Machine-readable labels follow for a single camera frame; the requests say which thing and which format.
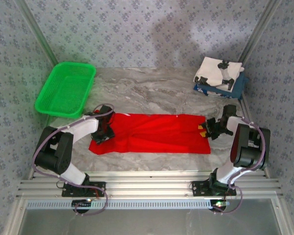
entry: wall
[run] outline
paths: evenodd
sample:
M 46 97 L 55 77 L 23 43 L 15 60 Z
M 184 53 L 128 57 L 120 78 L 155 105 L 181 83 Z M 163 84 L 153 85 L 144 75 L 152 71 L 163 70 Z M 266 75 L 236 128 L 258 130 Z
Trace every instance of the wall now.
M 0 0 L 0 233 L 46 119 L 33 105 L 50 70 L 14 2 Z
M 270 172 L 294 220 L 294 0 L 282 1 L 245 68 L 248 104 L 271 130 Z
M 26 0 L 59 61 L 199 67 L 236 61 L 267 1 Z

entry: plastic basket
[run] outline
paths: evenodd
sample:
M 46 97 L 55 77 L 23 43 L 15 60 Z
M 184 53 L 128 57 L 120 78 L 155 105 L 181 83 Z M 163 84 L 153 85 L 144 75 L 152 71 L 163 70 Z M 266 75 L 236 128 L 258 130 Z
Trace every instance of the plastic basket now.
M 35 102 L 43 114 L 79 118 L 94 83 L 96 68 L 89 64 L 62 62 L 56 65 Z

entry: marble table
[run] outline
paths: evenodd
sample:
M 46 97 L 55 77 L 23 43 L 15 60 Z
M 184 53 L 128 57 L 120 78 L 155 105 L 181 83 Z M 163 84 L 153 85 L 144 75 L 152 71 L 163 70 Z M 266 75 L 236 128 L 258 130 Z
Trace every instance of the marble table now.
M 85 112 L 101 103 L 112 103 L 117 113 L 194 114 L 220 117 L 223 106 L 237 99 L 205 96 L 193 90 L 197 68 L 102 68 L 85 105 Z M 72 119 L 50 119 L 58 127 Z M 90 136 L 73 146 L 72 163 L 82 171 L 201 170 L 220 167 L 229 157 L 233 137 L 210 141 L 211 154 L 109 153 L 97 156 L 88 150 Z

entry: purple cable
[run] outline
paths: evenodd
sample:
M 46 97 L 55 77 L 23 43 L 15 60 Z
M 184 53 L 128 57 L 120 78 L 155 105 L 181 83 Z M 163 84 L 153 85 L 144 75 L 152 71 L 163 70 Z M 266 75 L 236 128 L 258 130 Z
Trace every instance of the purple cable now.
M 257 166 L 260 165 L 260 163 L 262 162 L 262 160 L 264 159 L 264 156 L 265 156 L 266 142 L 265 142 L 265 137 L 264 137 L 263 132 L 260 130 L 259 126 L 255 125 L 253 122 L 250 122 L 248 119 L 246 119 L 246 118 L 243 117 L 243 118 L 242 118 L 242 121 L 245 122 L 246 124 L 251 125 L 251 126 L 253 126 L 253 127 L 256 128 L 256 130 L 259 132 L 259 135 L 260 135 L 260 138 L 261 138 L 261 142 L 262 142 L 263 147 L 262 147 L 262 150 L 261 150 L 260 158 L 258 159 L 258 161 L 256 162 L 256 164 L 255 164 L 254 166 L 251 166 L 251 167 L 249 167 L 249 168 L 242 169 L 242 170 L 240 170 L 240 171 L 234 173 L 233 175 L 231 175 L 231 177 L 228 179 L 227 183 L 228 183 L 228 185 L 229 185 L 229 188 L 230 188 L 230 189 L 233 189 L 233 190 L 234 190 L 234 189 L 238 189 L 238 190 L 240 191 L 240 196 L 241 196 L 241 198 L 240 198 L 240 201 L 239 201 L 238 205 L 236 206 L 236 208 L 234 208 L 234 209 L 231 210 L 231 211 L 222 212 L 222 210 L 221 210 L 220 208 L 218 208 L 218 207 L 213 207 L 213 208 L 215 208 L 215 209 L 221 211 L 221 213 L 223 213 L 223 214 L 229 214 L 229 213 L 232 213 L 232 212 L 236 211 L 238 208 L 241 207 L 241 204 L 242 204 L 242 201 L 243 201 L 243 192 L 242 192 L 242 189 L 241 189 L 240 187 L 238 187 L 238 186 L 232 186 L 232 185 L 231 185 L 231 181 L 232 181 L 235 177 L 239 176 L 239 175 L 240 175 L 242 172 L 244 172 L 244 171 L 247 171 L 247 170 L 255 170 L 255 168 L 256 168 Z
M 103 212 L 103 211 L 105 210 L 105 208 L 107 207 L 107 205 L 108 205 L 108 195 L 107 195 L 107 193 L 106 193 L 103 189 L 101 189 L 101 188 L 99 188 L 99 187 L 96 187 L 96 186 L 77 185 L 77 184 L 74 184 L 74 183 L 72 183 L 72 182 L 68 182 L 66 179 L 62 178 L 61 176 L 56 176 L 56 175 L 51 175 L 51 174 L 48 174 L 48 173 L 44 173 L 44 172 L 42 172 L 42 171 L 40 171 L 40 170 L 37 169 L 37 167 L 36 167 L 36 165 L 35 165 L 35 160 L 36 160 L 36 158 L 37 158 L 37 156 L 38 156 L 38 153 L 39 153 L 40 150 L 43 148 L 43 146 L 44 146 L 44 145 L 48 142 L 48 140 L 50 140 L 55 134 L 57 134 L 57 133 L 59 133 L 59 132 L 65 130 L 65 129 L 68 129 L 68 128 L 70 128 L 70 127 L 73 127 L 73 126 L 75 126 L 75 125 L 77 125 L 77 124 L 80 124 L 80 123 L 82 123 L 82 122 L 84 122 L 84 121 L 86 121 L 86 120 L 89 120 L 89 119 L 92 119 L 92 118 L 103 117 L 103 116 L 106 116 L 106 115 L 109 115 L 109 114 L 113 113 L 113 111 L 114 111 L 114 106 L 113 106 L 112 104 L 108 104 L 108 103 L 107 103 L 107 104 L 101 104 L 101 105 L 98 105 L 94 110 L 96 110 L 98 107 L 100 107 L 100 106 L 102 106 L 102 105 L 108 105 L 108 106 L 110 106 L 110 107 L 112 108 L 112 110 L 109 111 L 109 112 L 107 112 L 107 113 L 105 113 L 105 114 L 99 114 L 99 115 L 95 115 L 95 116 L 89 116 L 89 117 L 86 117 L 86 118 L 84 118 L 84 119 L 77 120 L 77 121 L 71 123 L 70 125 L 67 125 L 67 126 L 61 127 L 61 128 L 59 128 L 59 129 L 57 129 L 56 131 L 52 132 L 49 136 L 47 136 L 47 138 L 44 139 L 44 141 L 40 144 L 40 146 L 38 146 L 37 150 L 36 150 L 35 153 L 34 153 L 33 160 L 32 160 L 32 162 L 31 162 L 31 166 L 33 167 L 33 169 L 34 169 L 36 172 L 38 172 L 38 173 L 40 173 L 40 174 L 42 174 L 42 175 L 44 175 L 44 176 L 48 176 L 48 177 L 52 177 L 52 178 L 56 178 L 56 179 L 62 180 L 62 181 L 64 181 L 66 184 L 72 185 L 72 186 L 74 186 L 74 187 L 78 187 L 78 188 L 93 188 L 93 189 L 97 189 L 97 190 L 103 192 L 103 194 L 104 194 L 104 196 L 105 196 L 105 198 L 106 198 L 106 201 L 105 201 L 105 204 L 104 204 L 103 208 L 101 208 L 100 210 L 98 210 L 98 211 L 96 211 L 96 212 L 92 212 L 92 213 L 80 214 L 80 213 L 77 212 L 77 207 L 79 206 L 79 204 L 77 204 L 77 205 L 75 206 L 75 209 L 74 209 L 75 213 L 76 213 L 77 215 L 81 215 L 81 216 L 90 216 L 90 215 L 95 215 L 95 214 L 99 214 L 99 213 Z

